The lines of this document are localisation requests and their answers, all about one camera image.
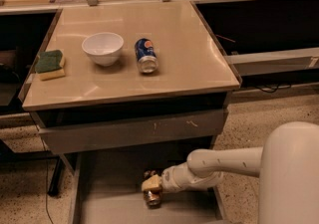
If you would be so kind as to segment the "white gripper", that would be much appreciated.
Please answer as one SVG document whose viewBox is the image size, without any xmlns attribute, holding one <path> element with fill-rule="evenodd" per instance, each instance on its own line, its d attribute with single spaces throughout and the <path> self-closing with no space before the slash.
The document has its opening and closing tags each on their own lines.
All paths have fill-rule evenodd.
<svg viewBox="0 0 319 224">
<path fill-rule="evenodd" d="M 142 183 L 142 191 L 160 191 L 178 193 L 182 191 L 205 191 L 220 183 L 223 179 L 222 172 L 212 172 L 201 178 L 193 174 L 186 163 L 165 169 L 161 177 L 153 175 Z"/>
</svg>

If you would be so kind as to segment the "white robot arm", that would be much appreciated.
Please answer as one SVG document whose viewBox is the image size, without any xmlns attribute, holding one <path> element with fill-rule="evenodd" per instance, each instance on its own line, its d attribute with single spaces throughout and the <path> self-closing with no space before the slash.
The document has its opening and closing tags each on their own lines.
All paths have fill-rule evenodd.
<svg viewBox="0 0 319 224">
<path fill-rule="evenodd" d="M 223 172 L 259 179 L 258 224 L 319 224 L 319 125 L 283 124 L 261 147 L 194 150 L 186 162 L 152 173 L 142 192 L 204 190 Z"/>
</svg>

